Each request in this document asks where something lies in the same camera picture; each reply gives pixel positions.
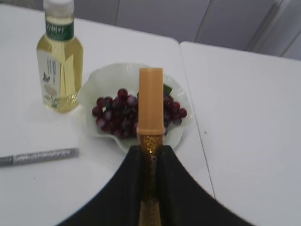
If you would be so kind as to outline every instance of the bottle label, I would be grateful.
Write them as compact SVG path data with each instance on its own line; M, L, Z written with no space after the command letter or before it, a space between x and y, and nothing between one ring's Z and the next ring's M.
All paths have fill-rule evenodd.
M61 63L49 52L37 50L43 102L58 108L61 90Z
M67 41L73 38L74 28L71 24L58 25L46 21L46 35L56 41Z

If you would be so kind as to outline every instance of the black object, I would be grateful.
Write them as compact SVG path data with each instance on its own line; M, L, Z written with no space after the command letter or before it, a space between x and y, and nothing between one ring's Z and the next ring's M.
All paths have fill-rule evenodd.
M142 156L133 146L108 184L59 226L138 226Z
M169 146L158 157L157 179L162 225L251 226L202 189Z
M138 226L142 172L142 151L132 146L103 190L59 226ZM158 157L157 183L163 226L251 226L202 189L170 146Z

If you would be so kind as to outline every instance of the white table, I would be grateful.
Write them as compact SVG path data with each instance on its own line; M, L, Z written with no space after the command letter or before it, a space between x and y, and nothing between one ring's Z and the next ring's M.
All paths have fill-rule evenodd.
M114 141L90 138L81 107L67 115L41 102L36 45L45 32L42 12L0 5L0 156L80 148L80 157L0 169L0 220L4 226L51 226L87 203L115 173L125 154ZM113 26L75 20L84 48L83 82L102 66L140 62L163 67L188 90L178 43ZM197 124L185 130L176 154L213 194Z
M301 62L180 47L216 199L256 225L301 225Z

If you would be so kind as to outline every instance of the gold glitter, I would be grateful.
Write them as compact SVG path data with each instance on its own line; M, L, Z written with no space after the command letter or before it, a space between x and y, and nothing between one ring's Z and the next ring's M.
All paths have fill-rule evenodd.
M144 177L139 225L161 226L157 197L156 170L157 156L162 152L163 136L139 135L139 140L144 158Z

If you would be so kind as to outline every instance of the silver marker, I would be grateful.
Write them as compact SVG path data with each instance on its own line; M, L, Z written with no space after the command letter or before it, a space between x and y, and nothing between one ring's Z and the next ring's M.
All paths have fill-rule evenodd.
M32 163L60 160L60 159L69 159L69 158L77 157L78 155L79 155L79 150L77 148L66 148L66 149L60 149L54 151L11 155L11 156L5 156L0 158L0 167L32 164Z

